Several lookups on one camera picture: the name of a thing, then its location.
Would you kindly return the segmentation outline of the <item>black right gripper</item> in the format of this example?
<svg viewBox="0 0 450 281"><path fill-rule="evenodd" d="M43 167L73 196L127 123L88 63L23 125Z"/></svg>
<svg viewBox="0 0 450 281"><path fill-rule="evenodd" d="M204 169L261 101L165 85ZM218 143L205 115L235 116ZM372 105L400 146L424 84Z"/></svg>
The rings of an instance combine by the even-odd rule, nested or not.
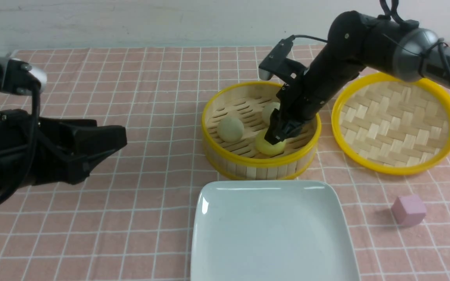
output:
<svg viewBox="0 0 450 281"><path fill-rule="evenodd" d="M286 59L296 75L280 96L280 109L273 109L264 139L271 145L297 137L303 127L350 81L350 60L318 55L310 66Z"/></svg>

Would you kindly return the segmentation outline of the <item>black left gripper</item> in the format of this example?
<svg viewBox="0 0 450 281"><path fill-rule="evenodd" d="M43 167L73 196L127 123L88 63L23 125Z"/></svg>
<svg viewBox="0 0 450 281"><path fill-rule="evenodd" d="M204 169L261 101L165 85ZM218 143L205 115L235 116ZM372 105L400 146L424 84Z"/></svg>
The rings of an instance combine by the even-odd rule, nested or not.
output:
<svg viewBox="0 0 450 281"><path fill-rule="evenodd" d="M0 111L0 194L16 183L27 157L31 115L24 110ZM102 161L127 145L123 126L93 126L91 119L39 118L31 167L18 185L76 185Z"/></svg>

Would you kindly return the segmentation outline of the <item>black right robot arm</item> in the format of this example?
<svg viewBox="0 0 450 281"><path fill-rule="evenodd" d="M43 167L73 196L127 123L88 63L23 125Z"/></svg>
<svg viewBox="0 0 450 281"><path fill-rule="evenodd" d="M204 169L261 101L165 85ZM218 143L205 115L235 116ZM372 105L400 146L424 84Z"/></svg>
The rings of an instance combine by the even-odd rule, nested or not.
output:
<svg viewBox="0 0 450 281"><path fill-rule="evenodd" d="M277 144L296 137L323 106L365 68L404 82L427 78L450 87L450 47L417 21L386 12L371 17L357 11L340 14L325 46L309 66L288 58L298 35L280 40L259 64L259 77L280 78L280 108L270 116L265 140Z"/></svg>

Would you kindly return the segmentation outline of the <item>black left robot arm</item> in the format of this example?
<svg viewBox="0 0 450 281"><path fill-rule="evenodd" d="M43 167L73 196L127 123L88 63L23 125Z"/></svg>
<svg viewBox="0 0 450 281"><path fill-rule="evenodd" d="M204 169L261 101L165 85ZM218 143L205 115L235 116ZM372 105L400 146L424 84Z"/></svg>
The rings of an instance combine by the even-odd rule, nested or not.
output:
<svg viewBox="0 0 450 281"><path fill-rule="evenodd" d="M47 78L27 62L0 57L0 94L32 98L31 113L0 111L0 199L20 187L82 183L97 165L127 145L123 126L41 117L40 95Z"/></svg>

